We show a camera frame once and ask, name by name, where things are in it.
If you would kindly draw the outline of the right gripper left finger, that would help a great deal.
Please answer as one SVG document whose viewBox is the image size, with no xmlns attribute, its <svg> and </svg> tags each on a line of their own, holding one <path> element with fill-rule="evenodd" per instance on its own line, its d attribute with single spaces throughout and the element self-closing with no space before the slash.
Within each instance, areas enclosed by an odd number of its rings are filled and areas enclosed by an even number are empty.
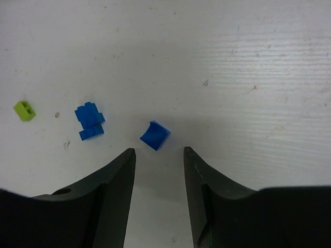
<svg viewBox="0 0 331 248">
<path fill-rule="evenodd" d="M 128 148 L 83 179 L 36 196 L 41 217 L 31 247 L 123 247 L 135 168 Z"/>
</svg>

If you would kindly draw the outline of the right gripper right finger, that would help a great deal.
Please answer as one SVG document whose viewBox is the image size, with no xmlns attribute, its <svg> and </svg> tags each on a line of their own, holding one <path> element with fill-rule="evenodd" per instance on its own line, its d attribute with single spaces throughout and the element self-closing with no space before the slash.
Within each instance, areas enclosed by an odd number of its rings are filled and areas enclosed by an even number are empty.
<svg viewBox="0 0 331 248">
<path fill-rule="evenodd" d="M 184 148 L 184 173 L 194 247 L 258 247 L 257 191 Z"/>
</svg>

